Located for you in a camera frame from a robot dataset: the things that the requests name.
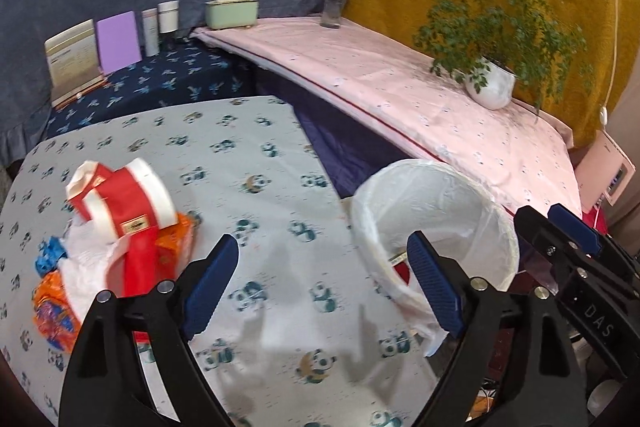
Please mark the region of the white tissue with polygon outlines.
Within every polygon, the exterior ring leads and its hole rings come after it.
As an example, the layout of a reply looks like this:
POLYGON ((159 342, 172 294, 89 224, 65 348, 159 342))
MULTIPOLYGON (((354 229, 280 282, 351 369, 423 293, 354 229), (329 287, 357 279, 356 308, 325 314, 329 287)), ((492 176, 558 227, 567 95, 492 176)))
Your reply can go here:
POLYGON ((108 289, 116 297, 124 295, 124 256, 129 239, 106 243, 94 224, 73 214, 61 244, 66 256, 58 260, 66 300, 79 321, 84 321, 94 297, 108 289))

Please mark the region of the blue wrapper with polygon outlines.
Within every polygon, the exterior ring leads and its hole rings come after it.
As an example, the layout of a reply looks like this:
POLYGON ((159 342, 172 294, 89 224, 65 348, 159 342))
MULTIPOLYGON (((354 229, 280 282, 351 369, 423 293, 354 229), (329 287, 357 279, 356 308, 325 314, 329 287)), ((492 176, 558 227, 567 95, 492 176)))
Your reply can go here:
POLYGON ((61 239, 56 236, 42 241, 38 249, 39 254, 35 260, 35 269, 40 277, 45 277, 48 273, 58 269, 58 262, 67 256, 61 239))

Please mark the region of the red white paper cup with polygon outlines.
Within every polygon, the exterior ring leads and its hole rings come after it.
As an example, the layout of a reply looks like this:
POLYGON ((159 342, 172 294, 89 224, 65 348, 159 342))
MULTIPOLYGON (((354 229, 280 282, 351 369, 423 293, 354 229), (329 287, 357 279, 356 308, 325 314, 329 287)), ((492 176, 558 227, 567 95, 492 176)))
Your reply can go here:
POLYGON ((178 212, 164 182, 142 158, 134 158, 117 170, 84 161, 65 190, 70 205, 107 243, 178 223, 178 212))

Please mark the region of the orange snack wrapper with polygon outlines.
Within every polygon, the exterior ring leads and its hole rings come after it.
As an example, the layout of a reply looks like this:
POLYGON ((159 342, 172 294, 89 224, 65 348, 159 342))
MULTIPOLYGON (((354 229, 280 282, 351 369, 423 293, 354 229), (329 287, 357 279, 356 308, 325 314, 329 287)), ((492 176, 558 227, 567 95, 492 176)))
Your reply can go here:
POLYGON ((81 323, 66 299, 60 271, 46 274, 32 295, 34 322, 50 345, 66 353, 73 351, 81 323))

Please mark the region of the red card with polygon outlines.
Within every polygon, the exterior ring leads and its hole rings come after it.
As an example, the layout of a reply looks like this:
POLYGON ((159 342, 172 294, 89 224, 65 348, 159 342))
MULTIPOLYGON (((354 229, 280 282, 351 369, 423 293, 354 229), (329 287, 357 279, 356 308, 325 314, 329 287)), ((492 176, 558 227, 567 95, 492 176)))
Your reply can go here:
POLYGON ((106 281, 117 297, 144 295, 157 283, 158 233, 159 228, 151 227, 123 237, 116 245, 106 281))

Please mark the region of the white trash bin with liner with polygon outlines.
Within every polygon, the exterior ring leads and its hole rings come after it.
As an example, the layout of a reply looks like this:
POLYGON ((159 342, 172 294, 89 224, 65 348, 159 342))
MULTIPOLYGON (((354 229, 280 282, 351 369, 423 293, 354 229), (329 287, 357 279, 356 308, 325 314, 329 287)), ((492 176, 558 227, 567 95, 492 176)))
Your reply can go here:
POLYGON ((520 262, 513 219, 480 184, 446 164, 426 159, 394 162, 370 176, 350 199, 358 254, 382 293, 393 300, 421 349, 434 355, 446 338, 415 277, 405 282, 392 259, 421 231, 437 254, 457 260, 468 277, 484 277, 499 291, 511 285, 520 262))

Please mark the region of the pink white appliance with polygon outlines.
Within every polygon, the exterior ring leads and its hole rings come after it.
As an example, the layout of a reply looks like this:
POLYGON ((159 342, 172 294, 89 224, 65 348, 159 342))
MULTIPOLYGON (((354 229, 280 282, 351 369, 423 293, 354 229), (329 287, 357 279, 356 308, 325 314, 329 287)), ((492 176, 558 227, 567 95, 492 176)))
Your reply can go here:
POLYGON ((602 202, 615 205, 635 173, 636 166, 622 148, 605 131, 598 131, 575 169, 582 211, 602 202))

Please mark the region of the potted green plant white pot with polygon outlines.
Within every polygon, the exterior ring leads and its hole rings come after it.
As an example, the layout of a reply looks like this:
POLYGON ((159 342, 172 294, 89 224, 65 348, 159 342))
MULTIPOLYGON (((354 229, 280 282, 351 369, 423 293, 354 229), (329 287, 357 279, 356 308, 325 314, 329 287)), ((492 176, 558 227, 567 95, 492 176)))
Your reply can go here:
POLYGON ((594 71, 585 31, 560 15, 564 0, 431 0, 414 45, 433 60, 431 71, 473 92, 489 86, 501 69, 541 108, 561 102, 570 80, 593 89, 594 71))

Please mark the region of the pink bed sheet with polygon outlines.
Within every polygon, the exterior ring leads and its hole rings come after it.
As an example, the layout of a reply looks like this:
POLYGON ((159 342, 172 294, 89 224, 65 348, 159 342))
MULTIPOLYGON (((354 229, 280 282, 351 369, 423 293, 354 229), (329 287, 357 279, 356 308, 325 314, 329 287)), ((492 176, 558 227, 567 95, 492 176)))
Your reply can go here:
POLYGON ((249 58, 382 135, 412 157, 437 159, 515 211, 561 204, 582 212, 565 126, 511 102, 490 110, 431 74, 426 55, 343 20, 262 18, 252 27, 198 27, 192 37, 249 58))

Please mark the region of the navy floral cloth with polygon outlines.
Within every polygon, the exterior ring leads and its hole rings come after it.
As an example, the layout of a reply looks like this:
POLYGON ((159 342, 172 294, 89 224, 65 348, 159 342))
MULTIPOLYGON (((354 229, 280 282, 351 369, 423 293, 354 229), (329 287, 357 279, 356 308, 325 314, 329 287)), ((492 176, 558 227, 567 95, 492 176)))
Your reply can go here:
POLYGON ((246 58, 189 39, 114 72, 99 88, 55 109, 46 135, 166 106, 253 96, 256 74, 246 58))

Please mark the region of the beige book on stand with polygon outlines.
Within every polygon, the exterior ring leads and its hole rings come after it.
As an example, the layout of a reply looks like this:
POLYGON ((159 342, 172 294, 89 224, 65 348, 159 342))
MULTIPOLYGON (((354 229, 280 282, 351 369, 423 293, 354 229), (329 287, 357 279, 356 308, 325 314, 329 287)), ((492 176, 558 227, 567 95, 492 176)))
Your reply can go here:
POLYGON ((49 38, 44 43, 44 53, 51 78, 51 104, 54 108, 104 83, 93 20, 85 20, 49 38))

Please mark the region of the purple card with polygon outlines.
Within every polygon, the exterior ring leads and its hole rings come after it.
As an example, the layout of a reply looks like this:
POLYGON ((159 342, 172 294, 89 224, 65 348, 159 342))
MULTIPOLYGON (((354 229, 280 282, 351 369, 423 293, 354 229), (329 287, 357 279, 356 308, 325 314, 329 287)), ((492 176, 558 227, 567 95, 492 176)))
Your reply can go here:
POLYGON ((137 23, 132 11, 98 20, 96 42, 104 75, 141 61, 137 23))

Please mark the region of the white tall tube bottle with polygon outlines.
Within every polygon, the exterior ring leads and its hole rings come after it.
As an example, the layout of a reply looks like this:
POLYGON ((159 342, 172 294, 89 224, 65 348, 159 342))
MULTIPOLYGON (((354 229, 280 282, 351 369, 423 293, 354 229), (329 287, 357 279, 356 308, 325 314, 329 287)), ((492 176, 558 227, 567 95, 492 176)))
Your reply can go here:
POLYGON ((143 10, 141 15, 145 55, 147 57, 155 56, 160 53, 157 8, 143 10))

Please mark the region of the white cylindrical jar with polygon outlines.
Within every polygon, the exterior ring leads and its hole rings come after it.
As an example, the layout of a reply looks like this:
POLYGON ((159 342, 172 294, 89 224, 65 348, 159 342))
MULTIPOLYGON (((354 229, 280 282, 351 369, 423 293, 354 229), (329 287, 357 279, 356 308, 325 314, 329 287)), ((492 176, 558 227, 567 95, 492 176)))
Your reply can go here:
POLYGON ((157 5, 158 30, 162 35, 171 34, 179 28, 179 1, 165 1, 157 5))

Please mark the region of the mint green tissue box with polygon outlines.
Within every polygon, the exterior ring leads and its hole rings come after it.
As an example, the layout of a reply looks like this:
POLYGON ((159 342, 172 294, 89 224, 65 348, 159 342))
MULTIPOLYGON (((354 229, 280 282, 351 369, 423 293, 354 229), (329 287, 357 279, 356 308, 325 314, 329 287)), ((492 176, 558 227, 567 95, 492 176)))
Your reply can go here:
POLYGON ((206 25, 213 30, 254 26, 258 19, 258 6, 258 0, 207 1, 206 25))

